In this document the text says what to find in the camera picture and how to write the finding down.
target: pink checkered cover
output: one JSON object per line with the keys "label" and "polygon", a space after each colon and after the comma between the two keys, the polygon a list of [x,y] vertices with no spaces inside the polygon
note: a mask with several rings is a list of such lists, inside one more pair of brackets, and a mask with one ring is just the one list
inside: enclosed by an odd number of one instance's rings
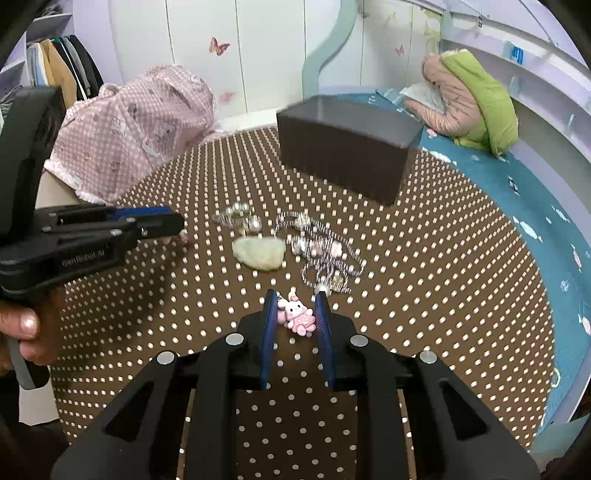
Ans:
{"label": "pink checkered cover", "polygon": [[114,202],[211,133],[214,96],[180,66],[155,67],[66,113],[45,168],[90,202]]}

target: white cabinet door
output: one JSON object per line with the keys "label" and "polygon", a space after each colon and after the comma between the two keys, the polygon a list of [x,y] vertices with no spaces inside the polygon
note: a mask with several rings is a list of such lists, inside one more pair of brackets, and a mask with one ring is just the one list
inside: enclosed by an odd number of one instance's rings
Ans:
{"label": "white cabinet door", "polygon": [[171,65],[165,0],[109,0],[115,51],[124,82]]}
{"label": "white cabinet door", "polygon": [[[358,87],[361,83],[361,50],[363,46],[363,0],[358,0],[360,13],[343,48],[320,71],[320,88]],[[339,16],[340,0],[306,0],[306,56],[328,37]]]}
{"label": "white cabinet door", "polygon": [[249,112],[302,99],[304,0],[236,0]]}
{"label": "white cabinet door", "polygon": [[439,53],[441,15],[413,5],[413,31],[408,55],[406,86],[422,81],[423,58],[427,53]]}
{"label": "white cabinet door", "polygon": [[413,5],[365,0],[361,85],[402,89],[406,83]]}
{"label": "white cabinet door", "polygon": [[174,61],[207,82],[217,117],[246,113],[235,0],[168,0],[168,21]]}

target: dark brown box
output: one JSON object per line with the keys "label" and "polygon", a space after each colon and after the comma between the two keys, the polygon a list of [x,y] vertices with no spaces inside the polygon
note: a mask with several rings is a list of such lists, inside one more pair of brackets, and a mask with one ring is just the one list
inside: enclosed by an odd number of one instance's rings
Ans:
{"label": "dark brown box", "polygon": [[392,205],[414,165],[422,123],[332,96],[277,112],[281,161]]}

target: round table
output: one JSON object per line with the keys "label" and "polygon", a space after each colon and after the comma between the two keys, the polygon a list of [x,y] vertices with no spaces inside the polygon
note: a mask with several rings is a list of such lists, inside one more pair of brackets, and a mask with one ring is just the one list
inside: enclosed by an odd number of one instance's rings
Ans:
{"label": "round table", "polygon": [[[365,272],[350,282],[351,294],[329,297],[332,309],[393,352],[434,351],[530,446],[550,389],[552,318],[535,260],[512,222],[425,150],[395,204],[384,206],[281,164],[276,128],[191,149],[121,199],[170,205],[185,216],[190,240],[141,242],[123,267],[67,285],[53,384],[71,441],[157,352],[196,352],[234,331],[261,308],[268,288],[283,296],[294,288],[313,306],[303,262],[289,250],[274,272],[236,262],[238,233],[212,221],[235,201],[251,204],[264,235],[278,212],[291,210],[352,238]],[[314,336],[279,329],[271,388],[239,392],[239,479],[355,476],[355,392],[325,387],[317,352]]]}

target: pink bunny charm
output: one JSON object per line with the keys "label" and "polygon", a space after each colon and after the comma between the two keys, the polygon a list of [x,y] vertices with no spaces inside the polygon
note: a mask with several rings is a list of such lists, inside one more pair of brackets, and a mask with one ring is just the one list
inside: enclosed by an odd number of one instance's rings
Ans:
{"label": "pink bunny charm", "polygon": [[287,298],[288,300],[279,299],[277,302],[279,307],[277,322],[286,325],[300,336],[311,336],[316,330],[316,317],[312,315],[312,309],[307,309],[293,291]]}

